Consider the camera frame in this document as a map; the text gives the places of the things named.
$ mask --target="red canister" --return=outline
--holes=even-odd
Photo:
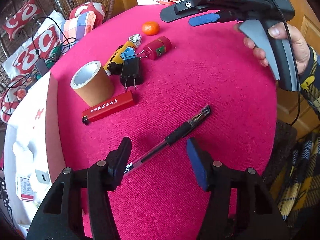
[[[165,54],[172,48],[171,42],[167,37],[159,37],[158,39],[148,43],[143,49],[147,52],[147,57],[155,60]]]

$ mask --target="pink tablecloth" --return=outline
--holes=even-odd
[[[234,169],[254,167],[261,174],[270,157],[276,123],[276,87],[270,70],[260,67],[244,47],[243,35],[232,30],[234,23],[191,27],[185,18],[168,24],[160,20],[161,8],[135,7],[112,18],[52,68],[59,82],[59,128],[66,165],[87,168],[116,149],[124,136],[132,140],[132,161],[209,104],[211,116],[190,136],[215,160]],[[155,61],[142,59],[145,82],[134,91],[136,106],[85,126],[81,112],[88,106],[70,88],[72,76],[89,61],[104,65],[130,35],[141,33],[146,21],[157,21],[161,31],[143,35],[142,46],[166,36],[172,50]],[[123,93],[119,77],[112,81],[115,95]],[[209,198],[196,183],[185,138],[125,177],[109,196],[122,240],[196,239]],[[88,215],[84,226],[90,236]]]

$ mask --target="yellow and black plaid fabric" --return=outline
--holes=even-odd
[[[301,94],[320,116],[320,56],[312,47],[310,52],[310,62],[300,81]],[[297,142],[270,188],[291,237],[313,214],[320,201],[319,131],[314,130]]]
[[[310,47],[310,52],[309,66],[300,77],[301,94],[320,116],[320,55],[312,47]]]

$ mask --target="yellow battery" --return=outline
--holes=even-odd
[[[124,45],[120,46],[110,57],[107,63],[103,66],[104,70],[108,70],[111,74],[120,75],[123,59],[120,57],[121,53],[124,52],[128,47],[136,49],[133,42],[127,41]]]

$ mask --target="screw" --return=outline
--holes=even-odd
[[[98,165],[99,167],[102,167],[102,166],[106,165],[106,161],[98,161],[98,162],[97,162],[97,165]]]
[[[69,168],[69,167],[66,167],[66,168],[63,169],[63,173],[64,174],[68,174],[70,172],[71,172],[71,168]]]
[[[250,174],[255,174],[256,173],[256,170],[254,168],[248,168],[248,172]]]
[[[221,167],[221,166],[222,166],[222,163],[219,162],[219,161],[214,161],[214,162],[213,162],[213,166],[215,166],[215,167]]]

